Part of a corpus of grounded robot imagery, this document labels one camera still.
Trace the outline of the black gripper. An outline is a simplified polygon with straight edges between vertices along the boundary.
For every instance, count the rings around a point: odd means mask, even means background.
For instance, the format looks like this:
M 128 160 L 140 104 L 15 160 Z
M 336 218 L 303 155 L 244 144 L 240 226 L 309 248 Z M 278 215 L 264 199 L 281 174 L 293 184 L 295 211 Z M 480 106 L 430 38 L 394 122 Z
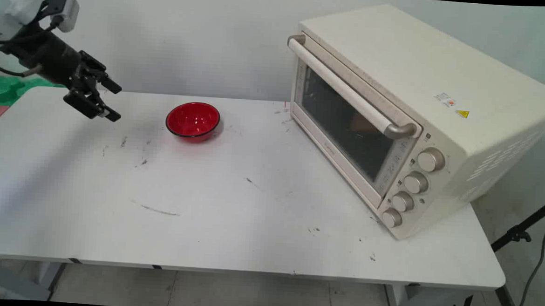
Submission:
M 84 50 L 76 51 L 38 23 L 14 27 L 0 26 L 0 52 L 17 57 L 24 72 L 0 72 L 16 77 L 38 74 L 46 80 L 68 88 L 63 100 L 89 119 L 107 118 L 116 122 L 121 114 L 107 106 L 97 89 L 97 83 L 114 94 L 122 91 L 107 74 L 106 66 Z M 80 75 L 96 82 L 83 82 Z

